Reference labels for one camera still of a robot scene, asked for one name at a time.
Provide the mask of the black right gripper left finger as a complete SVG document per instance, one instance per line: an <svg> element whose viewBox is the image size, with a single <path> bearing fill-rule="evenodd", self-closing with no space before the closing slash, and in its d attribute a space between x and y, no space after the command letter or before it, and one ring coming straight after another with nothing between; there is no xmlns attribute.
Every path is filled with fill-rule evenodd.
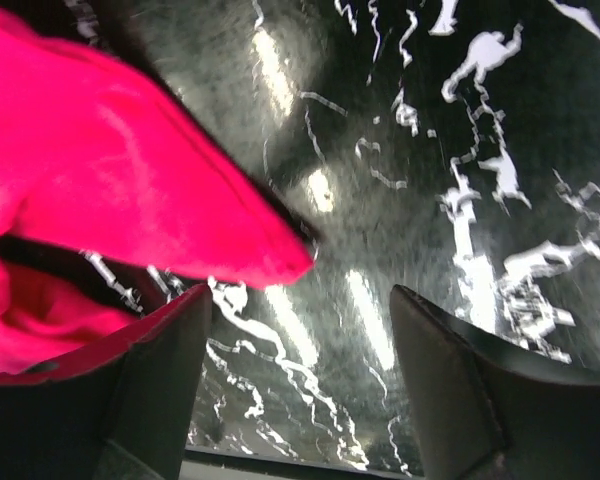
<svg viewBox="0 0 600 480"><path fill-rule="evenodd" d="M176 479L211 325L197 285L152 314L0 374L0 479Z"/></svg>

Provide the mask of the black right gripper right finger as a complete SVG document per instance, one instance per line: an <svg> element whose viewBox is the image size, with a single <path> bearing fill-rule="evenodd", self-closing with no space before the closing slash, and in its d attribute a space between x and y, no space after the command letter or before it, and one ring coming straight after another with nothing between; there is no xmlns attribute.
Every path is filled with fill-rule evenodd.
<svg viewBox="0 0 600 480"><path fill-rule="evenodd" d="M390 314L428 479L600 479L600 372L515 346L396 285Z"/></svg>

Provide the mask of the magenta pink t shirt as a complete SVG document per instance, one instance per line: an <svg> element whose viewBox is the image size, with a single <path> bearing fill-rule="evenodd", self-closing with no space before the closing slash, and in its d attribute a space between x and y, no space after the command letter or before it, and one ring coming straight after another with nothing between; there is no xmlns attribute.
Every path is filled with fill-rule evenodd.
<svg viewBox="0 0 600 480"><path fill-rule="evenodd" d="M302 240L143 74L0 8L0 237L189 278L290 284ZM0 258L0 374L119 331L131 315Z"/></svg>

